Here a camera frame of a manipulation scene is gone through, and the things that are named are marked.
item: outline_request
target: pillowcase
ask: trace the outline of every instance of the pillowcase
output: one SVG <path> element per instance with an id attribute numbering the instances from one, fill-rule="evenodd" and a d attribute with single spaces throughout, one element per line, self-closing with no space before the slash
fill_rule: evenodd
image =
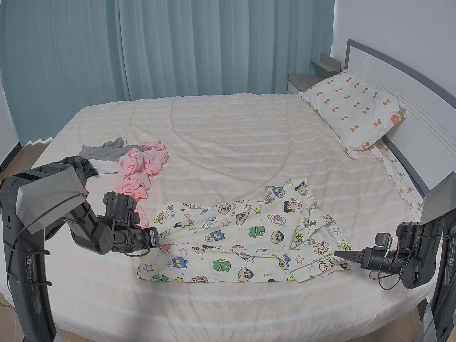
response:
<path id="1" fill-rule="evenodd" d="M 365 150 L 405 118 L 396 96 L 342 71 L 309 88 L 302 98 L 339 138 L 342 148 L 357 159 Z"/>

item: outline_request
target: headboard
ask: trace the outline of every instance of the headboard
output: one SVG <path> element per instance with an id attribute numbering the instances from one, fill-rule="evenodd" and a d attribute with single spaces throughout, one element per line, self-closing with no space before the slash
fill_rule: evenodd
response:
<path id="1" fill-rule="evenodd" d="M 425 195 L 456 171 L 456 98 L 413 68 L 348 40 L 345 68 L 397 96 L 407 118 L 383 140 Z"/>

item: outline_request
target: pink clothing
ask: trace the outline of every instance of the pink clothing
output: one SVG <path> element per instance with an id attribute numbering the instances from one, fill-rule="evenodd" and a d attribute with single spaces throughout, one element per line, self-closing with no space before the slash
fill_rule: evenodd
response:
<path id="1" fill-rule="evenodd" d="M 142 147 L 146 151 L 133 149 L 119 158 L 121 180 L 116 188 L 116 192 L 134 197 L 137 201 L 148 198 L 147 190 L 151 188 L 149 176 L 159 174 L 162 171 L 162 164 L 168 161 L 169 157 L 161 140 Z M 144 210 L 136 205 L 135 211 L 140 215 L 141 228 L 147 228 L 149 221 Z"/>

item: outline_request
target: white wall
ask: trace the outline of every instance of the white wall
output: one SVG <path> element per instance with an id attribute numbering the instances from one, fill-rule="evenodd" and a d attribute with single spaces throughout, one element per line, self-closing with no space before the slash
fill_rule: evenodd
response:
<path id="1" fill-rule="evenodd" d="M 11 120 L 5 92 L 1 86 L 0 74 L 0 164 L 6 156 L 8 156 L 14 146 L 17 145 L 17 142 L 19 142 L 19 138 L 17 138 L 16 130 L 14 129 L 13 121 Z"/>
<path id="2" fill-rule="evenodd" d="M 336 0 L 332 56 L 354 39 L 456 95 L 456 0 Z"/>

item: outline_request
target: mattress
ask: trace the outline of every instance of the mattress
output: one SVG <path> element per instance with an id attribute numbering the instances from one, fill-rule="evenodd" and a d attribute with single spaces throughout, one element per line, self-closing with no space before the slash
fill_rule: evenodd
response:
<path id="1" fill-rule="evenodd" d="M 170 157 L 140 205 L 149 219 L 159 202 L 213 205 L 257 198 L 268 184 L 309 178 L 323 212 L 353 249 L 374 245 L 412 220 L 409 205 L 370 151 L 350 158 L 326 123 L 298 95 L 235 94 L 117 102 L 83 108 L 36 165 L 76 155 L 121 136 L 129 144 L 160 138 Z M 88 179 L 88 201 L 104 214 L 103 195 L 118 175 Z M 399 318 L 433 291 L 399 284 L 380 289 L 355 266 L 308 281 L 154 283 L 137 278 L 138 259 L 78 248 L 65 225 L 46 243 L 47 278 L 57 324 L 95 342 L 345 341 Z M 390 286 L 394 277 L 384 280 Z M 5 273 L 1 291 L 7 295 Z"/>

